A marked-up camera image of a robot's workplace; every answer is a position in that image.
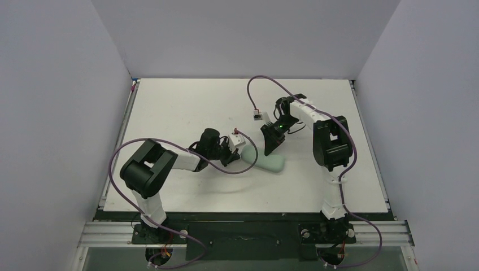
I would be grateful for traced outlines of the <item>mint green umbrella case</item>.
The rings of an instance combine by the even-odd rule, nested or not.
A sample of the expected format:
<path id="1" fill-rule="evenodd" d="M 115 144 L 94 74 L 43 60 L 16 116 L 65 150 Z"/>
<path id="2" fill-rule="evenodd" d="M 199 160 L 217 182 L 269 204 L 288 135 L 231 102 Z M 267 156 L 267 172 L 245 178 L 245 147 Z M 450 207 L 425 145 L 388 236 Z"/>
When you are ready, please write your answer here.
<path id="1" fill-rule="evenodd" d="M 241 151 L 241 159 L 254 167 L 280 173 L 285 168 L 286 158 L 282 155 L 271 154 L 266 156 L 264 150 L 253 145 L 246 145 Z"/>

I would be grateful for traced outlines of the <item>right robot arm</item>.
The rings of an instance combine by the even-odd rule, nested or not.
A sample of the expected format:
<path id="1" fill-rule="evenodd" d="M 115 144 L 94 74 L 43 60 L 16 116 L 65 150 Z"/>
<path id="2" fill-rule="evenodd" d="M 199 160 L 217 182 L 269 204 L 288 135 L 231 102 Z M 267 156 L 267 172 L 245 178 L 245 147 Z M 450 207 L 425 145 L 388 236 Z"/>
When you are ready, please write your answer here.
<path id="1" fill-rule="evenodd" d="M 321 213 L 327 220 L 346 216 L 339 189 L 339 176 L 333 170 L 347 167 L 353 148 L 344 130 L 330 117 L 316 112 L 316 107 L 303 94 L 282 97 L 276 101 L 281 111 L 275 122 L 266 121 L 260 128 L 264 137 L 264 154 L 270 155 L 285 140 L 290 128 L 300 122 L 312 131 L 312 153 L 321 166 L 325 182 Z"/>

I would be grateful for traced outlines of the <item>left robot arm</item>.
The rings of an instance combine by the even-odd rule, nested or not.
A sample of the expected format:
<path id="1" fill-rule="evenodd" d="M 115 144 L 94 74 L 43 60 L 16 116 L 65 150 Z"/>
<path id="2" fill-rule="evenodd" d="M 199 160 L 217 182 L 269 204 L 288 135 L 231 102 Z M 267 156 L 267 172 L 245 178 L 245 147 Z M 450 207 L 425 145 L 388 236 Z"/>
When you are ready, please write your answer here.
<path id="1" fill-rule="evenodd" d="M 219 131 L 206 128 L 200 139 L 186 151 L 174 151 L 163 147 L 153 139 L 147 139 L 127 160 L 120 170 L 125 182 L 142 211 L 141 220 L 157 229 L 167 219 L 160 198 L 160 189 L 170 171 L 200 172 L 209 161 L 219 161 L 226 167 L 240 159 L 238 148 L 243 143 L 232 142 L 233 136 L 221 136 Z"/>

